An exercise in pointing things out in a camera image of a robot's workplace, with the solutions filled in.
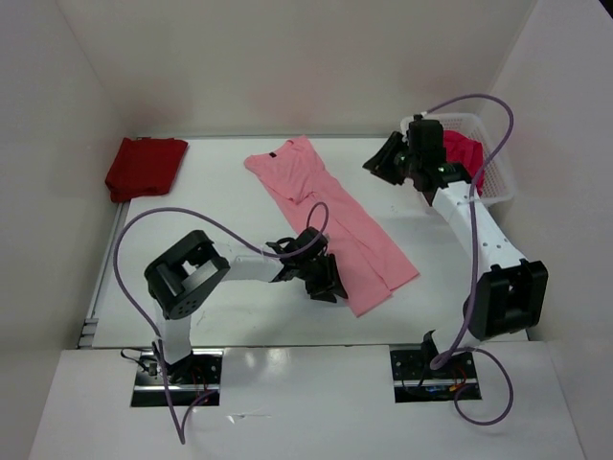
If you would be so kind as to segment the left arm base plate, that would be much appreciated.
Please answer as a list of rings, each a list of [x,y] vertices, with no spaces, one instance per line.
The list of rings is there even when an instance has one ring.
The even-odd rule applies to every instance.
[[[222,349],[194,349],[182,364],[171,366],[169,391],[172,404],[188,407],[199,400],[198,405],[218,406],[223,355]],[[137,357],[128,358],[137,363],[130,406],[166,407],[162,371],[154,352],[140,350]]]

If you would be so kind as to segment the light pink t-shirt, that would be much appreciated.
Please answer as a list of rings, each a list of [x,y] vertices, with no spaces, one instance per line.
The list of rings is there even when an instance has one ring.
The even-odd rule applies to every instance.
[[[326,227],[347,303],[359,317],[417,279],[418,270],[388,234],[341,186],[310,141],[301,136],[248,156],[244,167],[260,181],[298,233],[306,223]]]

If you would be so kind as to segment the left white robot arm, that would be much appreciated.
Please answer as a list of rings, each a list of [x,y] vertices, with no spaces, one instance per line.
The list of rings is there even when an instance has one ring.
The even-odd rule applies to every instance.
[[[159,306],[155,324],[163,354],[157,371],[167,381],[185,380],[192,369],[191,316],[223,282],[280,283],[299,279],[308,297],[335,303],[347,300],[329,240],[308,227],[296,238],[282,238],[253,254],[238,245],[213,242],[194,230],[145,269],[148,293]]]

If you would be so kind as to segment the dark red t-shirt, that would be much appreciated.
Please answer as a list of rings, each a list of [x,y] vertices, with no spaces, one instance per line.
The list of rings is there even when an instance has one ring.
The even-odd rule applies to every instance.
[[[167,195],[188,146],[175,138],[124,138],[105,178],[110,200]]]

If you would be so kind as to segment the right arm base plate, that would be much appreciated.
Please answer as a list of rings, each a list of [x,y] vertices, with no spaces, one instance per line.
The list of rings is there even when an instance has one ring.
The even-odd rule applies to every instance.
[[[396,403],[437,403],[482,399],[471,353],[454,356],[433,371],[416,347],[392,347],[389,351]]]

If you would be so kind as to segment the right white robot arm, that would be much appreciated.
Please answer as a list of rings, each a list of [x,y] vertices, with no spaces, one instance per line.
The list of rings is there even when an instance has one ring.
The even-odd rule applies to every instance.
[[[459,322],[423,338],[420,366],[427,375],[444,375],[457,353],[538,324],[549,272],[509,241],[478,198],[464,165],[447,162],[441,130],[428,128],[409,136],[394,131],[363,167],[392,185],[411,180],[471,260],[470,288]]]

